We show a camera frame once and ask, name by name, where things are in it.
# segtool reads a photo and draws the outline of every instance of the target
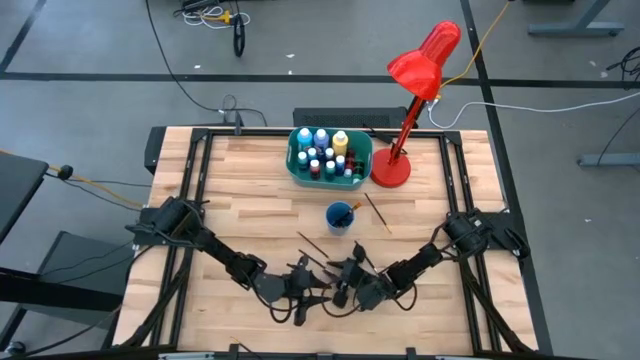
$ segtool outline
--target wooden table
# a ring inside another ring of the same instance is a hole
[[[150,206],[157,207],[167,196],[178,194],[190,134],[188,127],[167,128]],[[502,209],[503,198],[487,133],[462,131],[461,137],[476,206],[487,212]],[[265,260],[270,273],[288,273],[286,263],[297,261],[298,249],[322,258],[296,234],[298,230],[337,260],[350,255],[353,241],[358,240],[376,267],[384,268],[413,256],[445,218],[448,200],[437,141],[408,139],[406,150],[412,173],[405,185],[386,189],[367,180],[353,192],[294,184],[284,166],[286,143],[284,136],[216,136],[204,195],[210,201],[204,206],[206,225],[232,249]],[[376,148],[383,145],[374,141]],[[455,164],[453,149],[449,151]],[[196,169],[200,161],[196,159]],[[456,166],[453,168],[457,180]],[[193,196],[196,175],[191,181]],[[458,194],[462,194],[458,183],[456,187]],[[365,192],[383,214],[392,234],[369,206]],[[327,206],[336,200],[363,204],[354,225],[343,237],[331,236],[324,221]],[[441,233],[436,245],[440,247],[446,241],[446,235]],[[156,302],[166,253],[166,248],[156,247],[133,267],[114,344],[131,336]],[[517,260],[506,251],[488,251],[485,258],[496,307],[523,342],[535,348]],[[317,265],[311,266],[318,277],[325,279]],[[213,258],[196,251],[178,349],[226,351],[231,337],[235,337],[257,352],[403,354],[405,348],[415,347],[418,354],[471,354],[457,264],[445,262],[428,269],[417,286],[418,301],[410,312],[403,312],[387,301],[374,311],[334,319],[315,306],[309,310],[302,327],[295,327],[291,320],[276,324],[252,292],[230,280],[223,266]],[[400,300],[408,304],[411,293]],[[337,313],[348,309],[329,306]],[[483,346],[488,349],[484,313],[478,304],[476,308]],[[171,319],[172,309],[170,305],[165,319]],[[164,342],[169,322],[164,323]]]

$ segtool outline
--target teal basket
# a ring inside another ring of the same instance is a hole
[[[319,129],[325,129],[331,139],[333,135],[342,130],[349,137],[348,149],[354,149],[356,151],[356,160],[364,161],[364,176],[361,181],[353,183],[353,177],[345,178],[344,176],[336,176],[333,181],[327,181],[324,177],[324,165],[321,166],[320,179],[311,179],[311,172],[309,170],[300,171],[298,168],[298,132],[302,128],[296,128],[289,135],[289,145],[287,148],[286,165],[291,177],[300,186],[315,187],[321,189],[331,190],[356,190],[363,182],[371,175],[371,159],[373,157],[373,143],[371,137],[363,133],[362,131],[351,131],[344,129],[333,128],[318,128],[312,126],[305,126],[315,135]]]

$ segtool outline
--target concrete floor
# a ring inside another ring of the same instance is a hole
[[[35,3],[0,1],[0,53],[11,45]],[[602,72],[637,46],[637,1],[612,2],[600,16],[625,22],[627,30],[616,38],[526,34],[526,24],[568,19],[588,3],[513,3],[486,45],[489,77],[618,80],[616,70]],[[502,4],[471,1],[478,33],[484,34]],[[237,59],[230,31],[186,26],[171,16],[177,8],[174,0],[151,0],[151,6],[172,69],[183,74],[384,75],[386,63],[418,45],[436,22],[451,19],[464,26],[457,1],[241,2],[252,21],[245,55]],[[85,0],[73,6],[47,0],[7,71],[166,74],[145,11],[142,0]],[[445,76],[464,70],[471,57],[463,34]],[[475,68],[468,77],[477,78]],[[294,107],[397,106],[410,100],[395,84],[198,82],[185,88],[209,106],[234,94],[240,106],[263,111],[271,126],[292,125]],[[628,92],[494,87],[493,94],[498,103],[554,108]],[[435,113],[441,123],[451,121],[463,104],[483,99],[474,86],[450,86],[444,96]],[[640,174],[633,168],[582,170],[575,165],[579,154],[601,151],[639,103],[556,115],[498,111],[558,355],[635,359],[640,352]],[[191,104],[171,82],[10,81],[0,75],[0,109],[0,148],[50,164],[72,164],[92,179],[144,183],[152,181],[142,166],[150,127],[221,120]],[[424,115],[419,123],[428,128]],[[258,118],[244,117],[248,125],[260,124]],[[470,109],[456,128],[489,129],[485,110]],[[629,123],[610,151],[640,151],[638,139],[640,119]],[[117,190],[141,202],[148,196],[144,188]],[[2,244],[0,265],[35,271],[60,230],[127,242],[131,236],[123,226],[135,215],[47,179]],[[0,303],[0,322],[11,308]],[[38,314],[27,320],[17,338],[31,348],[84,327]],[[51,352],[96,348],[103,336],[103,330],[94,329]]]

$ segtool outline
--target lamp shade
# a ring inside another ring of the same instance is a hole
[[[438,95],[442,66],[460,42],[460,28],[454,22],[436,25],[418,49],[404,53],[387,65],[394,80],[415,96],[431,101]]]

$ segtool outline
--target blue cup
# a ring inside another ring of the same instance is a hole
[[[344,227],[335,227],[332,225],[338,219],[343,217],[347,212],[349,212],[349,210],[351,210],[351,205],[347,204],[344,201],[336,201],[333,204],[329,205],[329,208],[327,208],[327,225],[329,226],[329,231],[333,235],[344,235],[351,227],[351,224],[353,224],[353,222],[355,221],[356,214],[355,212],[353,212],[344,221],[342,221]]]

